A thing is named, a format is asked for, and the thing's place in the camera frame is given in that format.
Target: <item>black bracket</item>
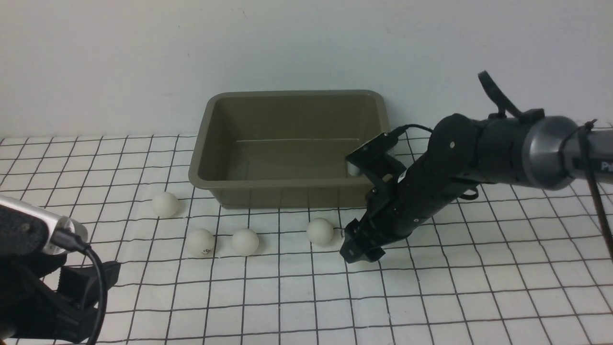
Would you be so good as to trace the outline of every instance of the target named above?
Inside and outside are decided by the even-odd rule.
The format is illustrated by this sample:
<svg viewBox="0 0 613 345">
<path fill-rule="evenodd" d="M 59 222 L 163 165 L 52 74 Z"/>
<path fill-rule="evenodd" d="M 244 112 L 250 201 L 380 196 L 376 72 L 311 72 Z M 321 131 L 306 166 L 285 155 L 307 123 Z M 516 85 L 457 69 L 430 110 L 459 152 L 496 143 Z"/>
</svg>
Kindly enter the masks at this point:
<svg viewBox="0 0 613 345">
<path fill-rule="evenodd" d="M 542 108 L 530 109 L 525 112 L 520 111 L 509 98 L 504 95 L 487 71 L 479 73 L 479 81 L 487 97 L 498 107 L 498 112 L 490 114 L 489 118 L 506 118 L 506 113 L 508 112 L 520 122 L 534 123 L 545 117 L 545 110 Z"/>
</svg>

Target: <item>plastic tray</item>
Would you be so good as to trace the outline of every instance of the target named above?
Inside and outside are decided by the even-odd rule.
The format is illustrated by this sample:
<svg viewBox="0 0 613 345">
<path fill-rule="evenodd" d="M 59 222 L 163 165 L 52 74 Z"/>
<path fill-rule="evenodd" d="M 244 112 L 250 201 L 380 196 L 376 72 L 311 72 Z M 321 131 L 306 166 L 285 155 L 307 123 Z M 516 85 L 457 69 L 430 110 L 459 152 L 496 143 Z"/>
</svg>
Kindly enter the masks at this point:
<svg viewBox="0 0 613 345">
<path fill-rule="evenodd" d="M 362 207 L 371 183 L 345 156 L 382 131 L 373 91 L 223 93 L 207 104 L 189 180 L 225 208 Z"/>
</svg>

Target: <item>gray cylindrical joint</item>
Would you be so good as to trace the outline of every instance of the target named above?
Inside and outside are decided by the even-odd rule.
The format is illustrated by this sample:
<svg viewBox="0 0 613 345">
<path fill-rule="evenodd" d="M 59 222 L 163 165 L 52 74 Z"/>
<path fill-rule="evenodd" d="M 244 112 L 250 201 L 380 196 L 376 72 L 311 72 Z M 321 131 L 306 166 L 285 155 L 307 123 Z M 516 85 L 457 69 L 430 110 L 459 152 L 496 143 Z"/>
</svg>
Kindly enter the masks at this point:
<svg viewBox="0 0 613 345">
<path fill-rule="evenodd" d="M 568 117 L 550 116 L 530 128 L 522 146 L 522 164 L 533 187 L 558 190 L 573 181 L 561 153 L 565 140 L 577 127 Z"/>
</svg>

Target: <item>white table surface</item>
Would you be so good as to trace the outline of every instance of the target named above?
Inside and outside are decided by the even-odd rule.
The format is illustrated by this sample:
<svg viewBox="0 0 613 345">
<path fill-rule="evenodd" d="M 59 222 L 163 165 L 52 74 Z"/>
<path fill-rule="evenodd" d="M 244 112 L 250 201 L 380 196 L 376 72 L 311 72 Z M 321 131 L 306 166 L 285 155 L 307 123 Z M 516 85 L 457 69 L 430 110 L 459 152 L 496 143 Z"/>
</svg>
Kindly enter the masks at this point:
<svg viewBox="0 0 613 345">
<path fill-rule="evenodd" d="M 194 141 L 0 141 L 0 193 L 84 223 L 101 258 L 123 263 L 100 343 L 613 343 L 613 264 L 584 182 L 557 192 L 483 186 L 477 200 L 449 205 L 388 246 L 380 262 L 347 265 L 340 230 L 321 248 L 304 229 L 317 217 L 342 228 L 363 209 L 225 210 L 188 182 Z M 407 164 L 427 140 L 409 143 L 396 150 Z M 181 200 L 170 219 L 148 204 L 163 190 Z M 604 202 L 613 213 L 611 196 Z M 244 227 L 261 239 L 248 258 L 230 247 Z M 217 235 L 210 258 L 183 250 L 192 228 Z M 67 264 L 84 262 L 70 254 Z M 44 282 L 57 285 L 57 273 Z"/>
</svg>

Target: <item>black grid line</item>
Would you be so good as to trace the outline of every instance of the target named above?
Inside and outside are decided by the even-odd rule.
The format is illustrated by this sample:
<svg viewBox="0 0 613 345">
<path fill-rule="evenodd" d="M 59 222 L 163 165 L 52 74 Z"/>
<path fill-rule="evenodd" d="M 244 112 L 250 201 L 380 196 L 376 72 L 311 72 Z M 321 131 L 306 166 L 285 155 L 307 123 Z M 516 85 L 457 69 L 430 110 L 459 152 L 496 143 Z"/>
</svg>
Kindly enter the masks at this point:
<svg viewBox="0 0 613 345">
<path fill-rule="evenodd" d="M 192 199 L 194 198 L 194 192 L 195 191 L 196 191 L 196 188 L 193 187 L 192 188 Z M 191 208 L 192 208 L 192 202 L 190 200 L 188 214 L 191 213 Z M 185 236 L 183 237 L 183 245 L 181 246 L 181 254 L 180 254 L 179 257 L 183 257 L 183 251 L 185 250 L 185 241 L 187 240 L 188 229 L 189 229 L 189 218 L 188 218 L 188 220 L 187 220 L 187 222 L 185 224 Z M 175 277 L 174 287 L 172 288 L 173 294 L 172 294 L 172 301 L 170 302 L 171 309 L 169 310 L 168 327 L 166 328 L 166 339 L 164 340 L 164 344 L 168 343 L 168 338 L 169 338 L 169 335 L 170 335 L 170 323 L 172 322 L 172 313 L 174 311 L 179 310 L 178 308 L 175 308 L 175 297 L 177 295 L 177 287 L 179 286 L 179 275 L 180 274 L 181 274 L 181 261 L 179 261 L 179 266 L 177 268 L 177 276 Z"/>
<path fill-rule="evenodd" d="M 483 196 L 487 199 L 487 194 L 485 192 L 485 189 L 482 186 L 479 186 L 479 188 L 481 188 L 481 192 L 483 192 Z M 496 213 L 494 212 L 494 209 L 493 209 L 492 205 L 491 204 L 489 204 L 489 205 L 490 205 L 492 213 L 494 214 L 494 218 L 496 219 L 496 223 L 498 225 L 498 229 L 500 230 L 500 233 L 502 233 L 502 236 L 506 239 L 506 237 L 504 236 L 504 231 L 502 231 L 502 227 L 500 226 L 500 223 L 498 223 L 498 217 L 496 216 Z M 511 250 L 511 246 L 509 246 L 508 242 L 507 242 L 506 246 L 509 249 L 509 251 L 511 252 L 511 255 L 513 256 L 513 261 L 515 263 L 515 267 L 517 268 L 517 271 L 519 272 L 519 276 L 522 279 L 522 284 L 527 288 L 528 285 L 526 284 L 526 280 L 524 278 L 524 275 L 522 274 L 522 271 L 519 269 L 519 264 L 517 262 L 517 258 L 515 256 L 515 253 L 513 253 L 513 251 Z M 534 310 L 536 311 L 536 316 L 537 316 L 537 318 L 539 320 L 539 323 L 541 324 L 541 327 L 543 328 L 543 332 L 547 336 L 547 341 L 549 342 L 549 344 L 552 344 L 551 337 L 547 333 L 547 328 L 545 328 L 545 325 L 543 324 L 543 320 L 542 320 L 541 316 L 539 315 L 538 308 L 536 307 L 536 303 L 534 302 L 534 299 L 533 299 L 533 297 L 532 297 L 532 295 L 530 293 L 528 293 L 528 297 L 530 299 L 530 302 L 532 303 L 532 308 L 534 308 Z"/>
<path fill-rule="evenodd" d="M 311 208 L 307 209 L 306 219 L 309 223 L 311 223 Z M 309 241 L 309 249 L 311 255 L 311 282 L 313 283 L 313 308 L 315 310 L 315 339 L 317 341 L 317 345 L 319 345 L 319 327 L 317 323 L 317 292 L 315 291 L 315 261 L 313 260 L 313 243 Z"/>
<path fill-rule="evenodd" d="M 221 214 L 221 205 L 219 205 L 218 215 Z M 207 324 L 208 324 L 208 311 L 210 310 L 211 305 L 211 288 L 213 287 L 213 265 L 215 264 L 215 257 L 217 254 L 217 245 L 219 241 L 217 241 L 217 235 L 219 234 L 219 219 L 217 220 L 217 226 L 215 227 L 215 244 L 213 245 L 213 258 L 211 259 L 211 270 L 209 272 L 209 276 L 211 277 L 211 282 L 208 283 L 208 297 L 207 297 L 207 315 L 204 319 L 204 331 L 202 333 L 202 345 L 204 345 L 204 340 L 207 336 Z"/>
<path fill-rule="evenodd" d="M 247 229 L 251 224 L 251 210 L 247 212 Z M 243 270 L 243 303 L 241 304 L 241 321 L 240 321 L 240 345 L 243 345 L 245 340 L 245 297 L 247 294 L 247 259 L 245 257 L 245 269 Z"/>
<path fill-rule="evenodd" d="M 338 214 L 338 224 L 341 225 L 343 224 L 343 219 L 341 218 L 341 211 L 340 209 L 337 209 L 337 214 Z M 347 267 L 347 263 L 345 262 L 345 279 L 347 281 L 347 294 L 349 297 L 349 307 L 351 308 L 351 325 L 353 326 L 353 338 L 354 338 L 354 344 L 357 345 L 357 332 L 356 332 L 356 316 L 353 314 L 353 299 L 351 298 L 351 285 L 349 284 L 349 268 Z"/>
</svg>

